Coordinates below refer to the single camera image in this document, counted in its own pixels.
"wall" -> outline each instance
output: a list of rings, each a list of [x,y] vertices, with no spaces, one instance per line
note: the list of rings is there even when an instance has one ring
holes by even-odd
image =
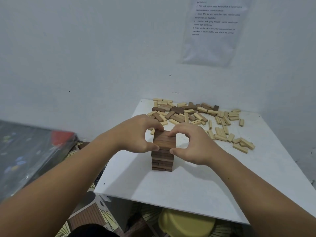
[[[316,147],[316,0],[254,0],[229,68],[178,63],[189,0],[0,0],[0,118],[91,140],[140,98],[262,114]]]

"person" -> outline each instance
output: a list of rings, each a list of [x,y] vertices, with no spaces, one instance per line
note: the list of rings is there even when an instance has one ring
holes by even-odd
[[[3,201],[1,236],[55,236],[115,153],[159,150],[157,145],[145,140],[145,131],[150,127],[164,130],[157,120],[147,115],[122,122]],[[258,236],[316,236],[316,218],[221,149],[201,127],[181,123],[169,136],[177,133],[187,135],[189,145],[186,149],[173,148],[171,154],[213,169]],[[84,226],[78,227],[70,236],[110,236],[101,226],[90,227],[89,231]]]

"person's right arm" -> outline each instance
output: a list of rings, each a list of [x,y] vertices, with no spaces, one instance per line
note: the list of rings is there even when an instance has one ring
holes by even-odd
[[[186,149],[170,152],[185,161],[212,168],[231,191],[258,236],[316,236],[316,218],[221,149],[198,126],[181,123],[169,136],[189,137]]]

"person's left hand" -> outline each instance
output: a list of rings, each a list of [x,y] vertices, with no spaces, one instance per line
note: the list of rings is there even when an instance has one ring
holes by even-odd
[[[127,150],[130,152],[144,153],[147,151],[158,151],[159,146],[145,140],[145,132],[148,128],[164,130],[162,124],[147,115],[134,116],[109,131],[101,134],[99,138],[114,138],[118,145],[118,150]]]

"yellow stool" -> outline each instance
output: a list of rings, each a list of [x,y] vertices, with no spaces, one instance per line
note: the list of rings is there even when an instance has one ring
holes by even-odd
[[[215,225],[215,218],[163,209],[158,224],[171,237],[208,237]]]

